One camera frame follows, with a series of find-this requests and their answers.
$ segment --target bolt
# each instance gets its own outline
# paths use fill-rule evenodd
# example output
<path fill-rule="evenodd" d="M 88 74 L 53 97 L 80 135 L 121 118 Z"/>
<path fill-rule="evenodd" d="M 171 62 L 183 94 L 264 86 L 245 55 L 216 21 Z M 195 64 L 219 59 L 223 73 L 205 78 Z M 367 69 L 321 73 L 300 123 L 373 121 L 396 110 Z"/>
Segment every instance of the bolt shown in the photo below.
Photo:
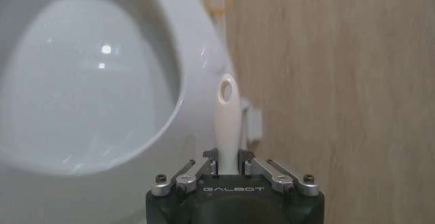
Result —
<path fill-rule="evenodd" d="M 167 180 L 167 178 L 165 178 L 165 174 L 159 174 L 159 175 L 156 176 L 156 183 L 157 183 L 157 184 L 164 183 L 165 180 Z"/>
<path fill-rule="evenodd" d="M 304 183 L 313 184 L 313 175 L 304 175 Z"/>

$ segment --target toilet bowl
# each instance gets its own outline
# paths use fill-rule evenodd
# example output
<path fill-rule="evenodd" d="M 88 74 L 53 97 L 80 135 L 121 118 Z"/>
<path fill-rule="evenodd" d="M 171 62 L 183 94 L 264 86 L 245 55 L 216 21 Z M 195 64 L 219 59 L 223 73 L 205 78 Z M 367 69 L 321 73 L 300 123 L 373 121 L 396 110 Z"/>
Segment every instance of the toilet bowl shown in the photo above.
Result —
<path fill-rule="evenodd" d="M 0 223 L 141 223 L 215 147 L 232 64 L 199 0 L 0 0 Z"/>

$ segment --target white bracket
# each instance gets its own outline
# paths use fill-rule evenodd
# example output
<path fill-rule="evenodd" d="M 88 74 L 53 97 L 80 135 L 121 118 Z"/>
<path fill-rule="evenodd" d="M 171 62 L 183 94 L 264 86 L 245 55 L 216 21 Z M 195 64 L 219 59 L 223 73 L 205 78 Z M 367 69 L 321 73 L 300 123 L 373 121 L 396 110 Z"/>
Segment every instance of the white bracket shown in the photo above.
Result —
<path fill-rule="evenodd" d="M 247 149 L 247 145 L 257 142 L 263 138 L 263 115 L 261 110 L 253 108 L 251 102 L 240 99 L 241 108 L 241 149 Z"/>

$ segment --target wooden wall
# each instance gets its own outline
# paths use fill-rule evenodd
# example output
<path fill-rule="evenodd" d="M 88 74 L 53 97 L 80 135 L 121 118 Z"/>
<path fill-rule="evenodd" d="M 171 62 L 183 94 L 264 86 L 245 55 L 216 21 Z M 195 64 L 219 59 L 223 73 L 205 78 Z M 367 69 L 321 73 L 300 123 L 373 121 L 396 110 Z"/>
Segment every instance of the wooden wall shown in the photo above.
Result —
<path fill-rule="evenodd" d="M 256 154 L 316 175 L 325 223 L 435 223 L 435 0 L 231 0 Z"/>

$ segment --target white plastic handle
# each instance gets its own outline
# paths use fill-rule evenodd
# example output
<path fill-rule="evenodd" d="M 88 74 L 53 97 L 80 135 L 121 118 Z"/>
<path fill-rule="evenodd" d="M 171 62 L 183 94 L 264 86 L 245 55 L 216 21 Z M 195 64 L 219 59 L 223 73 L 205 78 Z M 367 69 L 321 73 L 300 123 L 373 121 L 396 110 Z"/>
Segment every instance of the white plastic handle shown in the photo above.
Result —
<path fill-rule="evenodd" d="M 241 110 L 239 87 L 229 74 L 223 76 L 219 84 L 213 117 L 219 150 L 219 174 L 237 175 Z"/>

